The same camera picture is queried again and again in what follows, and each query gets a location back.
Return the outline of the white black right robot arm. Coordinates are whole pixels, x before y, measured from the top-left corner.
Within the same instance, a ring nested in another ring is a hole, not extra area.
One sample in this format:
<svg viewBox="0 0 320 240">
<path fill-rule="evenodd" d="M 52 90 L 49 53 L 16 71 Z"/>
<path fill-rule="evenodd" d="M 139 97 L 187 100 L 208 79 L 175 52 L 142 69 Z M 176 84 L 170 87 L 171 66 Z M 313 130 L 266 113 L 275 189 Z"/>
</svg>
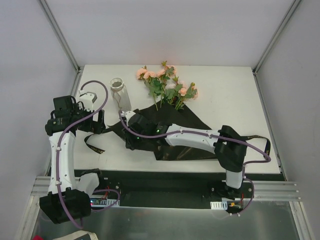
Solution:
<svg viewBox="0 0 320 240">
<path fill-rule="evenodd" d="M 161 145 L 190 147 L 214 154 L 225 169 L 226 194 L 234 198 L 242 193 L 247 142 L 233 128 L 224 125 L 220 130 L 204 130 L 175 123 L 154 124 L 133 111 L 122 111 L 119 116 L 124 128 L 139 139 L 158 140 Z"/>
</svg>

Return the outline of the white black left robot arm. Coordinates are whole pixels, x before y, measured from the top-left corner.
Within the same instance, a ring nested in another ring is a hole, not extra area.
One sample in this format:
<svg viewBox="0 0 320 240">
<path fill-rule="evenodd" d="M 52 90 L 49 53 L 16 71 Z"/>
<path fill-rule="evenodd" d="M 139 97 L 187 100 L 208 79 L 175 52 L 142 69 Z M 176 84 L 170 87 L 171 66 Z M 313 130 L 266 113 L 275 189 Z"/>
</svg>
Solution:
<svg viewBox="0 0 320 240">
<path fill-rule="evenodd" d="M 102 171 L 85 170 L 75 178 L 74 147 L 76 132 L 101 134 L 105 129 L 104 111 L 93 119 L 93 92 L 82 93 L 77 101 L 73 96 L 53 99 L 54 110 L 45 125 L 51 146 L 51 176 L 48 193 L 39 200 L 41 210 L 54 224 L 82 219 L 91 214 L 92 194 L 102 194 L 107 188 Z"/>
</svg>

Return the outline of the black ribbon gold lettering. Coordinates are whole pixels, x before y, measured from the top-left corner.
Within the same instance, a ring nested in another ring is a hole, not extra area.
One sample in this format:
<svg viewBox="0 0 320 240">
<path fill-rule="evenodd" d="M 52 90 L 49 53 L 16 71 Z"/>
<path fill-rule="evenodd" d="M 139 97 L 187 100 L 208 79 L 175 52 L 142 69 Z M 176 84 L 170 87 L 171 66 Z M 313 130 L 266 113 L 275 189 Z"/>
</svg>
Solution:
<svg viewBox="0 0 320 240">
<path fill-rule="evenodd" d="M 87 137 L 84 138 L 84 142 L 86 144 L 86 146 L 88 148 L 90 148 L 91 150 L 93 150 L 95 153 L 98 153 L 98 154 L 102 154 L 105 152 L 104 149 L 101 149 L 97 146 L 94 146 L 92 144 L 89 144 L 89 139 L 91 136 L 94 136 L 94 134 L 91 134 L 91 135 L 88 135 Z M 242 136 L 242 139 L 244 141 L 249 141 L 249 140 L 252 140 L 252 139 L 264 139 L 266 140 L 266 144 L 265 144 L 265 148 L 264 148 L 264 153 L 266 154 L 270 154 L 270 151 L 271 151 L 271 141 L 267 138 L 267 137 L 263 137 L 263 136 L 260 136 L 260 135 L 247 135 L 247 136 Z"/>
</svg>

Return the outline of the black paper flower wrap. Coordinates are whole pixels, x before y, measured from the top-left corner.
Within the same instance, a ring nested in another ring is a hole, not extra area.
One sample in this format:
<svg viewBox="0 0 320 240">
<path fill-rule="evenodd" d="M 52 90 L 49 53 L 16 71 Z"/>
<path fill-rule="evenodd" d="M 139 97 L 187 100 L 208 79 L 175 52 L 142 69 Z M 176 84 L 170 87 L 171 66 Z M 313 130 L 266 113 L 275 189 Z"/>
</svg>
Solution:
<svg viewBox="0 0 320 240">
<path fill-rule="evenodd" d="M 164 124 L 177 124 L 182 127 L 194 128 L 200 130 L 209 130 L 207 126 L 195 113 L 186 105 L 180 110 L 176 110 L 174 106 L 164 103 L 160 105 L 160 109 L 156 109 L 155 105 L 151 105 L 143 109 L 135 109 L 134 112 L 141 114 L 154 124 L 159 122 Z M 216 155 L 193 147 L 187 146 L 169 146 L 157 139 L 137 139 L 133 146 L 126 145 L 131 150 L 142 150 L 153 152 L 157 161 L 191 161 L 191 160 L 210 160 L 216 159 Z"/>
</svg>

